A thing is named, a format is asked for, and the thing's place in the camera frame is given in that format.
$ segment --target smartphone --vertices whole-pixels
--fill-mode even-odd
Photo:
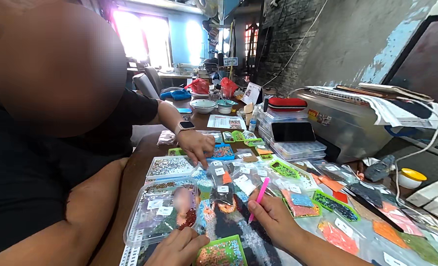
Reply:
[[[192,110],[189,108],[177,108],[178,112],[180,112],[180,114],[190,114],[192,113]]]
[[[272,123],[271,130],[275,142],[316,141],[316,136],[310,122]]]

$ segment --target pink stylus pen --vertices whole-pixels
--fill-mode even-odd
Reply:
[[[270,178],[265,178],[265,180],[263,181],[263,185],[262,188],[260,189],[260,192],[258,193],[258,197],[257,197],[257,203],[260,204],[260,202],[262,201],[263,198],[263,194],[265,194],[265,190],[267,189],[268,186],[268,182],[270,181]],[[250,214],[249,217],[249,224],[253,221],[253,214]]]

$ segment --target black t-shirt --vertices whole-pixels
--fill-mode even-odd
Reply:
[[[35,136],[0,107],[0,251],[65,219],[69,191],[132,153],[132,125],[147,124],[158,102],[125,90],[112,114],[76,137]]]

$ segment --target yellow lid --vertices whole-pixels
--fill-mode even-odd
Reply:
[[[409,168],[402,168],[401,173],[410,179],[413,179],[415,181],[426,181],[428,178],[423,175],[422,173],[416,172],[415,170],[409,169]]]

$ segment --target blue cloth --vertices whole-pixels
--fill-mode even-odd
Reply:
[[[303,194],[291,193],[291,201],[294,205],[314,207],[314,204],[311,201],[310,197]]]
[[[182,89],[160,94],[160,99],[165,100],[166,98],[173,98],[175,101],[186,100],[191,98],[191,93],[187,92],[186,89]]]

